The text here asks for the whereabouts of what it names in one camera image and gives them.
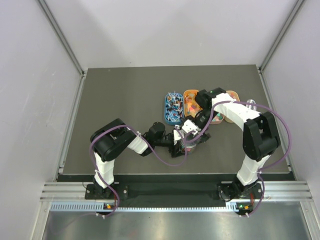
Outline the clear jar lid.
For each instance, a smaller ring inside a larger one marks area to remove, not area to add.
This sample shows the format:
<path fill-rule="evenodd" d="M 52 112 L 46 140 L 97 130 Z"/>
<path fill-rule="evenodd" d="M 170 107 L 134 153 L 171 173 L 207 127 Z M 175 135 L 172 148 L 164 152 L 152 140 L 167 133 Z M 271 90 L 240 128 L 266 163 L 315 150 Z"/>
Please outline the clear jar lid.
<path fill-rule="evenodd" d="M 180 141 L 181 147 L 188 149 L 195 148 L 198 144 L 198 141 L 194 140 L 194 138 L 195 137 L 193 135 L 186 136 L 184 139 Z"/>

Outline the clear plastic jar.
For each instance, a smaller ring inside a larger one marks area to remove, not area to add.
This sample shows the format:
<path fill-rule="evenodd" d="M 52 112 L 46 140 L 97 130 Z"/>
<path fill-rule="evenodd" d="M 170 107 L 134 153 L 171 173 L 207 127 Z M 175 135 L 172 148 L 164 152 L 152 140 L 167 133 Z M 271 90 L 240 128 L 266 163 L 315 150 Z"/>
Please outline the clear plastic jar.
<path fill-rule="evenodd" d="M 190 155 L 192 154 L 195 150 L 196 150 L 197 144 L 187 144 L 187 145 L 183 145 L 181 143 L 180 145 L 180 152 L 185 155 Z"/>

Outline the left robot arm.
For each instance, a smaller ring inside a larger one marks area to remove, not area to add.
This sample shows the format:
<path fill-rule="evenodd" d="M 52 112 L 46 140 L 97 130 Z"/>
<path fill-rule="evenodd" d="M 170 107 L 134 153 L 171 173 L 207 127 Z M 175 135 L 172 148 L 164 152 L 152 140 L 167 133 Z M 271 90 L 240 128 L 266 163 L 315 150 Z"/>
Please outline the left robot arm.
<path fill-rule="evenodd" d="M 168 148 L 171 156 L 176 158 L 185 154 L 182 150 L 185 135 L 179 125 L 171 133 L 165 134 L 165 125 L 161 122 L 155 122 L 147 132 L 141 134 L 119 118 L 94 132 L 90 137 L 90 154 L 95 159 L 93 183 L 97 194 L 105 199 L 113 194 L 115 160 L 125 149 L 145 157 L 155 147 Z"/>

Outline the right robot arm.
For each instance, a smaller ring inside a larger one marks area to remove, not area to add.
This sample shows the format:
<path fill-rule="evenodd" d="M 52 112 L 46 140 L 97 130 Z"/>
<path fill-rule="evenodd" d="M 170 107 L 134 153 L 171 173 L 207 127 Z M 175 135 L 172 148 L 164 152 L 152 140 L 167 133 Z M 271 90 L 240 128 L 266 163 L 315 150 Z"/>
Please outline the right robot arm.
<path fill-rule="evenodd" d="M 194 120 L 194 124 L 201 129 L 199 137 L 218 113 L 229 118 L 242 130 L 245 157 L 236 175 L 237 182 L 233 185 L 233 192 L 237 197 L 245 198 L 252 191 L 251 185 L 258 180 L 259 170 L 281 145 L 274 115 L 269 111 L 260 113 L 247 108 L 220 87 L 211 91 L 199 91 L 195 101 L 202 108 Z"/>

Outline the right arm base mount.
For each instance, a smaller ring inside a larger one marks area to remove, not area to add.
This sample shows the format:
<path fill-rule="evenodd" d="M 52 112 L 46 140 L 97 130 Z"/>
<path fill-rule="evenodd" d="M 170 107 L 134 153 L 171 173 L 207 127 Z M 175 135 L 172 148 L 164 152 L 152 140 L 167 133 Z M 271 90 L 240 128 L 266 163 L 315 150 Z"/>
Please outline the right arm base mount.
<path fill-rule="evenodd" d="M 263 187 L 256 182 L 243 187 L 240 183 L 221 182 L 217 184 L 217 193 L 221 200 L 230 202 L 231 200 L 252 200 L 259 199 L 263 193 Z"/>

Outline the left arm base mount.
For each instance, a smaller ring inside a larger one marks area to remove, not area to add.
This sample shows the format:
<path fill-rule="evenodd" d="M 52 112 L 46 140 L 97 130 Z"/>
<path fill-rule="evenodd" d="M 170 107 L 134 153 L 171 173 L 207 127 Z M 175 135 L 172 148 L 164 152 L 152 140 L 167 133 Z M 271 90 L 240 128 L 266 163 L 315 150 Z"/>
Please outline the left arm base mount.
<path fill-rule="evenodd" d="M 115 193 L 109 188 L 103 188 L 95 181 L 93 183 L 85 184 L 82 182 L 82 186 L 85 188 L 84 198 L 86 200 L 117 200 Z"/>

